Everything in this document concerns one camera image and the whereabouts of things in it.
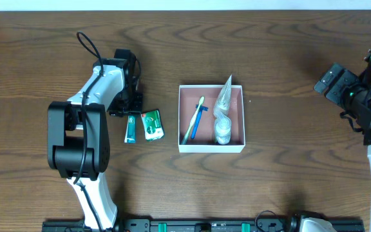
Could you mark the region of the small toothpaste tube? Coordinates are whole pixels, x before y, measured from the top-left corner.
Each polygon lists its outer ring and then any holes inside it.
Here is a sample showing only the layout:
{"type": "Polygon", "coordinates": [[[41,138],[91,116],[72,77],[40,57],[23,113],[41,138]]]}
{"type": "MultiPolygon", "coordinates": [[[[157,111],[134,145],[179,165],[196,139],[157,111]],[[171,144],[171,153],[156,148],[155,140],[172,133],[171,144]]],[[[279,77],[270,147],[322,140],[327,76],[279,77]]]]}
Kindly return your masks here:
{"type": "Polygon", "coordinates": [[[129,115],[124,142],[128,144],[135,144],[137,141],[136,137],[136,117],[129,115]]]}

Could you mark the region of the green soap packet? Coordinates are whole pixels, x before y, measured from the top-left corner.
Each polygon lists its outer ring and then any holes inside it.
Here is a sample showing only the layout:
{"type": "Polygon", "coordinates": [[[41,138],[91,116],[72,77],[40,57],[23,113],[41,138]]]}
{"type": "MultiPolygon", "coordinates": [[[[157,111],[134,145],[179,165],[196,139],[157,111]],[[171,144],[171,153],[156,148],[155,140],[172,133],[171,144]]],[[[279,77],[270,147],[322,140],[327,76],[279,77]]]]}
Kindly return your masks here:
{"type": "Polygon", "coordinates": [[[140,118],[144,126],[144,135],[147,141],[161,139],[164,136],[159,110],[142,113],[140,118]]]}

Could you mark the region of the green white toothbrush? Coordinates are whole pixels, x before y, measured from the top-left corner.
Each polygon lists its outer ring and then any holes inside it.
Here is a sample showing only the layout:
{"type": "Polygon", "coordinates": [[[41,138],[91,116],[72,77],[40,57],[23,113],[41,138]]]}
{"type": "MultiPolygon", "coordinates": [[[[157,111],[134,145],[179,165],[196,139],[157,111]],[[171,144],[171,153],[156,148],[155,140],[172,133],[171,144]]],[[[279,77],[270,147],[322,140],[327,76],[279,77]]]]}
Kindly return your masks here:
{"type": "Polygon", "coordinates": [[[193,127],[194,124],[195,124],[196,117],[197,117],[197,115],[198,115],[198,112],[199,112],[199,110],[200,110],[200,107],[203,105],[204,101],[205,101],[205,97],[204,97],[204,96],[201,96],[201,98],[199,99],[199,102],[198,102],[197,108],[196,108],[196,110],[195,110],[193,116],[191,117],[191,120],[190,120],[190,123],[189,123],[188,129],[187,129],[187,131],[186,131],[186,133],[185,133],[185,135],[184,135],[184,137],[183,137],[183,139],[182,139],[182,141],[181,141],[181,145],[185,145],[185,144],[186,144],[186,142],[187,142],[187,140],[188,140],[188,138],[189,138],[189,134],[190,134],[190,132],[191,132],[191,129],[192,129],[192,127],[193,127]]]}

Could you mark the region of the blue disposable razor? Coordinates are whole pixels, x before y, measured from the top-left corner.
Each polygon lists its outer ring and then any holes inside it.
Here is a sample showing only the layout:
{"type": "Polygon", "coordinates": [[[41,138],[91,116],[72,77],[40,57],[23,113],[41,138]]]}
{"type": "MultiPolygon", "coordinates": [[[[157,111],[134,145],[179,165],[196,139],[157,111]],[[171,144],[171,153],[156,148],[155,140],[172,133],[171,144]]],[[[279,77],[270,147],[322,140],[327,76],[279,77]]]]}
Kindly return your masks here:
{"type": "Polygon", "coordinates": [[[191,134],[191,139],[194,139],[195,136],[196,136],[196,133],[197,133],[197,130],[198,130],[198,126],[199,126],[199,123],[200,123],[200,119],[201,119],[201,116],[202,116],[202,113],[204,111],[208,111],[208,107],[206,106],[201,106],[199,108],[199,111],[198,111],[198,114],[196,116],[196,120],[195,120],[195,124],[193,126],[193,130],[192,130],[192,134],[191,134]]]}

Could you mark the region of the white lotion tube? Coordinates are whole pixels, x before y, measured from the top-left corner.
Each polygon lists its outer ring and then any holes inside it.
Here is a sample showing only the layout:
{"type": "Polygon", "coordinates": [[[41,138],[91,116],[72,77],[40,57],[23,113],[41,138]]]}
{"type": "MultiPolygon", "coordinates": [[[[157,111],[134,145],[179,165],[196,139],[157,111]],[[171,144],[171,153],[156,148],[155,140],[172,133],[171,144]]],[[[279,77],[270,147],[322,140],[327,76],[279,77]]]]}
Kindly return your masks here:
{"type": "Polygon", "coordinates": [[[225,116],[228,116],[229,109],[231,106],[231,81],[232,81],[232,75],[229,76],[227,82],[224,84],[223,88],[221,89],[217,100],[214,104],[214,110],[213,115],[218,118],[220,114],[224,114],[225,116]]]}

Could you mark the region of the clear pump bottle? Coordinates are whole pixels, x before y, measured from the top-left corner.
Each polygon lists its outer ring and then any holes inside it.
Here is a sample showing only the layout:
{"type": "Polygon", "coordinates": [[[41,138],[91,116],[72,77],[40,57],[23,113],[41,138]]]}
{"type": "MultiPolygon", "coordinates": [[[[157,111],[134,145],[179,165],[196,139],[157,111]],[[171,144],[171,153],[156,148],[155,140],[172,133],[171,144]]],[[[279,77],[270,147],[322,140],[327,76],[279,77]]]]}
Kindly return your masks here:
{"type": "Polygon", "coordinates": [[[221,145],[226,145],[231,140],[231,119],[221,111],[217,111],[214,116],[216,117],[214,122],[215,141],[221,145]]]}

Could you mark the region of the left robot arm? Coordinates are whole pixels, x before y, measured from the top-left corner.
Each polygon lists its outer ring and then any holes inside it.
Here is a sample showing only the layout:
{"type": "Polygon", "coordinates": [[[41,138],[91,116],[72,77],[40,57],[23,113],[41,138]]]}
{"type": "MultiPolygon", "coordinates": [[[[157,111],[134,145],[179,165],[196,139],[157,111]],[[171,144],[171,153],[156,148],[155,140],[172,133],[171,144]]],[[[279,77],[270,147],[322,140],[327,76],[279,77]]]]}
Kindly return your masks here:
{"type": "Polygon", "coordinates": [[[98,58],[88,82],[67,101],[48,107],[48,164],[77,194],[84,219],[45,222],[43,231],[118,231],[118,207],[109,193],[105,170],[110,158],[107,116],[137,116],[140,62],[130,50],[98,58]]]}

